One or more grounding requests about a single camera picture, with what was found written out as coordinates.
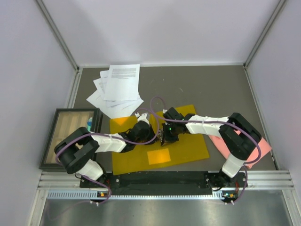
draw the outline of white paper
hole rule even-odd
[[[130,116],[143,103],[143,100],[140,99],[133,101],[131,104],[123,103],[114,107],[107,107],[106,101],[101,98],[98,90],[89,96],[87,101],[95,107],[98,107],[111,119]]]
[[[100,74],[100,78],[101,78],[101,81],[103,82],[103,87],[104,87],[104,90],[105,90],[105,88],[107,86],[107,78],[109,76],[109,70],[101,71],[101,72],[99,72],[99,74]]]
[[[103,99],[104,98],[104,93],[105,93],[105,87],[103,85],[103,81],[102,79],[96,79],[96,80],[93,80],[95,86],[96,86],[96,89],[97,91],[99,92],[101,98]]]
[[[104,100],[137,100],[140,65],[111,65]]]

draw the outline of cable tie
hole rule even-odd
[[[202,120],[202,127],[203,127],[204,132],[205,132],[206,135],[208,135],[208,133],[207,133],[206,127],[204,127],[204,122],[205,122],[207,119],[208,119],[208,116],[205,116],[205,117],[203,118],[203,120]]]

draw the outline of gray floor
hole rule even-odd
[[[78,200],[47,200],[57,217]],[[219,200],[111,200],[79,204],[55,221],[44,213],[41,226],[292,226],[282,192],[247,191],[234,206]]]
[[[96,90],[93,80],[99,72],[107,68],[85,68],[81,76],[74,107],[93,107],[86,99]],[[149,108],[153,96],[165,99],[167,107],[193,104],[197,114],[202,116],[229,116],[241,113],[263,135],[262,125],[254,99],[242,66],[181,66],[181,67],[141,67],[139,93]],[[161,111],[158,102],[156,110]],[[104,116],[102,132],[109,133],[109,118]],[[201,161],[156,169],[171,171],[219,170],[225,162],[211,140],[205,137],[210,158]],[[111,153],[100,153],[97,160],[111,171]],[[275,165],[267,154],[252,170],[274,170]]]

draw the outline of purple cable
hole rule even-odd
[[[146,109],[146,108],[140,108],[138,110],[143,110],[143,111],[148,111],[149,113],[152,113],[150,110]],[[126,140],[126,139],[123,139],[123,138],[120,138],[120,137],[115,137],[115,136],[110,136],[108,134],[104,134],[104,133],[87,133],[87,134],[84,134],[76,139],[74,139],[73,141],[71,141],[70,143],[68,143],[65,147],[63,147],[55,156],[55,161],[57,164],[61,165],[61,163],[59,162],[59,156],[68,148],[70,147],[72,144],[78,142],[79,140],[81,140],[82,138],[85,138],[85,137],[89,137],[89,136],[102,136],[102,137],[111,137],[111,138],[114,138],[114,139],[118,139],[118,140],[122,140],[122,141],[125,141],[127,143],[130,143],[130,144],[134,144],[134,145],[146,145],[146,144],[149,144],[151,143],[154,139],[156,139],[157,135],[159,134],[159,121],[157,119],[157,117],[155,117],[156,119],[156,122],[157,122],[157,132],[155,134],[155,136],[147,141],[147,142],[144,142],[144,143],[137,143],[137,142],[133,142],[133,141],[129,141],[129,140]]]
[[[150,110],[145,109],[145,108],[139,108],[137,111],[140,111],[140,110],[142,110],[142,111],[148,111],[148,112],[151,113]],[[156,120],[156,122],[157,122],[157,132],[156,132],[155,136],[154,136],[151,140],[149,140],[149,141],[147,141],[147,142],[144,142],[144,143],[137,143],[137,142],[132,142],[132,141],[129,141],[129,140],[122,139],[122,138],[120,138],[120,137],[114,137],[114,136],[111,136],[111,137],[112,137],[112,138],[115,138],[115,139],[118,139],[118,140],[123,140],[123,141],[125,141],[125,142],[128,142],[128,143],[130,143],[130,144],[134,144],[134,145],[146,145],[146,144],[152,142],[154,139],[156,139],[157,135],[159,134],[159,121],[158,121],[158,119],[157,119],[156,117],[155,117],[155,120]],[[59,164],[59,165],[61,165],[61,163],[59,162],[58,157],[59,157],[59,156],[60,156],[60,155],[61,155],[68,147],[70,147],[72,144],[78,142],[78,141],[81,140],[82,138],[85,138],[85,137],[88,137],[88,136],[91,136],[91,135],[93,135],[93,136],[94,136],[94,135],[97,135],[97,136],[103,136],[103,137],[110,137],[109,135],[103,134],[103,133],[88,133],[88,134],[82,135],[82,136],[80,136],[80,137],[74,139],[74,140],[71,141],[70,143],[68,143],[65,147],[63,147],[63,148],[56,154],[56,157],[55,157],[56,163]],[[110,198],[111,195],[112,195],[112,190],[111,190],[107,185],[105,185],[105,184],[103,184],[103,183],[100,183],[100,182],[98,182],[98,181],[92,180],[92,179],[90,179],[89,177],[87,177],[87,176],[85,176],[85,175],[82,175],[82,177],[85,178],[85,179],[87,179],[87,180],[89,180],[89,181],[91,181],[91,182],[93,182],[93,183],[96,183],[96,184],[98,184],[98,185],[100,185],[100,186],[105,187],[105,188],[108,189],[108,191],[109,191],[108,197],[107,197],[105,200],[103,200],[102,202],[100,202],[100,204],[104,204],[104,203],[106,203],[106,202],[109,200],[109,198]],[[74,206],[77,206],[78,204],[85,203],[85,202],[90,202],[90,201],[84,200],[84,201],[77,202],[77,203],[75,203],[74,205],[72,205],[72,206],[68,207],[67,209],[65,209],[62,213],[60,213],[60,214],[59,214],[58,216],[56,216],[55,218],[51,218],[51,217],[50,217],[50,213],[49,213],[49,209],[48,209],[48,211],[47,211],[48,218],[49,218],[49,220],[54,221],[54,220],[58,219],[59,217],[61,217],[65,212],[67,212],[68,210],[72,209]]]
[[[243,193],[245,192],[245,189],[246,189],[246,185],[247,185],[247,182],[248,182],[248,173],[247,173],[247,169],[246,169],[246,166],[243,166],[242,168],[244,168],[245,170],[245,174],[246,174],[246,181],[245,181],[245,184],[243,186],[243,189],[241,190],[239,196],[237,197],[236,200],[233,201],[233,204],[237,203],[237,201],[241,198],[241,196],[243,195]]]
[[[82,177],[85,178],[85,179],[87,179],[87,180],[90,180],[90,181],[92,181],[92,182],[94,182],[94,183],[96,183],[96,184],[98,184],[98,185],[100,185],[100,186],[102,186],[102,187],[105,187],[106,189],[108,189],[109,194],[108,194],[107,198],[106,198],[105,200],[103,200],[102,202],[99,202],[99,204],[104,204],[104,203],[106,203],[106,202],[109,200],[109,198],[110,198],[111,195],[112,195],[112,190],[110,189],[110,187],[108,187],[107,185],[104,185],[103,183],[100,183],[100,182],[98,182],[98,181],[92,180],[92,179],[88,178],[88,177],[85,176],[85,175],[82,175]],[[72,209],[73,207],[75,207],[75,206],[77,206],[77,205],[79,205],[79,204],[86,203],[86,202],[90,202],[90,200],[79,201],[79,202],[77,202],[77,203],[71,205],[70,207],[66,208],[63,212],[61,212],[61,213],[60,213],[58,216],[56,216],[55,218],[51,218],[50,212],[49,212],[49,208],[47,207],[47,208],[48,208],[48,209],[47,209],[47,216],[48,216],[48,219],[49,219],[50,221],[57,220],[58,218],[60,218],[60,217],[61,217],[65,212],[67,212],[68,210]]]
[[[244,164],[251,164],[251,163],[254,163],[254,162],[257,162],[260,158],[261,158],[261,149],[259,147],[259,145],[257,144],[257,142],[249,135],[247,134],[243,129],[241,129],[240,127],[236,126],[236,125],[233,125],[229,122],[223,122],[223,121],[205,121],[205,122],[202,122],[202,121],[189,121],[189,120],[173,120],[173,119],[166,119],[164,117],[161,117],[159,115],[157,115],[153,108],[152,108],[152,102],[154,101],[154,99],[160,99],[163,101],[162,98],[160,97],[153,97],[150,101],[150,111],[151,113],[156,117],[156,118],[159,118],[159,119],[163,119],[165,121],[173,121],[173,122],[180,122],[180,123],[188,123],[188,122],[193,122],[193,123],[204,123],[204,124],[211,124],[211,123],[216,123],[216,124],[224,124],[224,125],[227,125],[227,126],[231,126],[232,128],[236,129],[236,130],[239,130],[242,134],[244,134],[247,138],[249,138],[254,144],[255,146],[257,147],[258,149],[258,156],[257,158],[255,158],[254,160],[252,161],[246,161]]]

